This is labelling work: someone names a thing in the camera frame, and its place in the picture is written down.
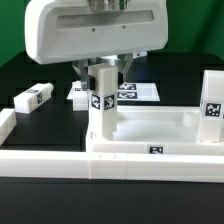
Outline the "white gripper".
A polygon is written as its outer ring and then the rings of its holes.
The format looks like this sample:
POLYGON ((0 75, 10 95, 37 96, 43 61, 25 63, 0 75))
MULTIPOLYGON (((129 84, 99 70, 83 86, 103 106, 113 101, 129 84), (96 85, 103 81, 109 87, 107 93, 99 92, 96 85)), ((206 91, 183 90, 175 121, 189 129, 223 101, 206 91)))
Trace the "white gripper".
POLYGON ((168 41, 166 0, 124 2, 113 10, 110 4, 95 9, 96 0, 31 0, 25 11, 27 54, 39 64, 73 61, 84 91, 95 89, 87 59, 122 54, 118 82, 124 83, 132 53, 162 49, 168 41))

